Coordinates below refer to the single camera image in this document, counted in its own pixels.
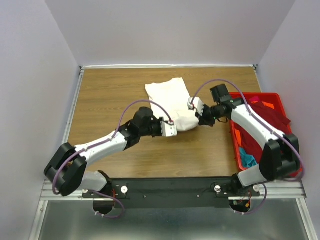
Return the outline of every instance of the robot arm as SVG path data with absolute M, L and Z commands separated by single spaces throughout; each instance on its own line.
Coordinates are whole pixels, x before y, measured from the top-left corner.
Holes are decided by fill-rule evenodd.
M 258 165 L 234 174 L 231 177 L 234 191 L 258 183 L 282 179 L 300 169 L 300 162 L 297 156 L 274 133 L 285 138 L 299 152 L 299 142 L 295 135 L 286 135 L 274 128 L 258 116 L 249 106 L 250 113 L 242 98 L 232 99 L 225 84 L 213 87 L 210 91 L 213 100 L 217 103 L 216 106 L 209 107 L 199 98 L 195 98 L 193 104 L 191 104 L 191 98 L 188 101 L 189 109 L 196 109 L 195 116 L 199 119 L 199 125 L 212 127 L 216 120 L 226 117 L 243 127 L 263 149 Z M 257 116 L 272 132 L 262 126 L 252 114 Z
M 113 131 L 98 140 L 76 146 L 68 142 L 62 144 L 45 168 L 44 174 L 53 182 L 62 164 L 70 156 L 75 155 L 59 174 L 56 182 L 57 190 L 62 196 L 68 196 L 78 189 L 99 192 L 108 187 L 110 178 L 102 171 L 85 172 L 87 166 L 104 157 L 131 148 L 139 143 L 141 137 L 176 135 L 177 127 L 173 122 L 164 121 L 162 117 L 157 119 L 150 108 L 141 107 L 132 120 L 119 127 L 116 134 Z

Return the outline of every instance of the blue cloth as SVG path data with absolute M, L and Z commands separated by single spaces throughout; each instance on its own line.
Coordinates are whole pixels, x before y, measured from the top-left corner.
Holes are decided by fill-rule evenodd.
M 254 156 L 248 155 L 242 147 L 239 147 L 239 151 L 240 151 L 242 166 L 244 168 L 251 168 L 257 165 L 257 161 Z

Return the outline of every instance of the black mounting plate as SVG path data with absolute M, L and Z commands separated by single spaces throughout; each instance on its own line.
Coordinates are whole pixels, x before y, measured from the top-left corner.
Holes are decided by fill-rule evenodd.
M 229 208 L 229 197 L 245 197 L 248 191 L 253 197 L 260 195 L 252 187 L 234 194 L 230 182 L 230 177 L 114 178 L 112 188 L 126 209 Z M 220 192 L 215 192 L 216 185 Z M 121 192 L 123 186 L 128 188 L 125 194 Z M 82 197 L 103 198 L 91 192 Z

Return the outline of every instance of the screw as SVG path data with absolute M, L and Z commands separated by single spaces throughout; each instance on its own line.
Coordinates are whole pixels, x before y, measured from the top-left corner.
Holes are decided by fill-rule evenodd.
M 216 193 L 220 193 L 220 192 L 221 192 L 221 187 L 220 187 L 219 185 L 216 185 L 216 186 L 214 187 L 214 191 L 215 191 Z
M 122 187 L 121 187 L 121 192 L 122 192 L 123 194 L 126 194 L 126 193 L 128 192 L 127 186 L 122 186 Z
M 259 187 L 258 185 L 254 185 L 254 186 L 253 186 L 253 190 L 254 190 L 255 192 L 259 193 L 259 192 L 260 192 L 260 187 Z

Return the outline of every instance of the red plastic container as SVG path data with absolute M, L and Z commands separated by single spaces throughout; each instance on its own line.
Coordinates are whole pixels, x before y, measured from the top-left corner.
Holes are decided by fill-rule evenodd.
M 244 92 L 244 97 L 249 101 L 249 99 L 258 96 L 259 99 L 262 102 L 266 102 L 266 103 L 270 103 L 274 105 L 274 110 L 276 110 L 277 112 L 283 114 L 284 116 L 286 116 L 286 112 L 284 109 L 284 106 L 282 105 L 280 96 L 277 93 L 270 93 L 270 92 Z M 230 92 L 230 95 L 232 98 L 240 98 L 241 95 L 238 92 Z M 233 140 L 233 148 L 234 148 L 234 155 L 235 155 L 235 160 L 236 160 L 236 164 L 238 166 L 239 171 L 243 171 L 246 170 L 248 168 L 243 167 L 242 165 L 242 161 L 241 161 L 241 156 L 240 156 L 240 152 L 239 152 L 239 146 L 238 146 L 238 142 L 236 139 L 236 134 L 235 134 L 235 124 L 233 121 L 229 121 L 230 122 L 230 127 L 231 127 L 231 135 L 232 135 L 232 140 Z M 290 126 L 287 126 L 288 130 L 290 133 L 292 133 Z M 291 176 L 295 177 L 298 172 L 297 171 L 295 173 L 293 173 Z

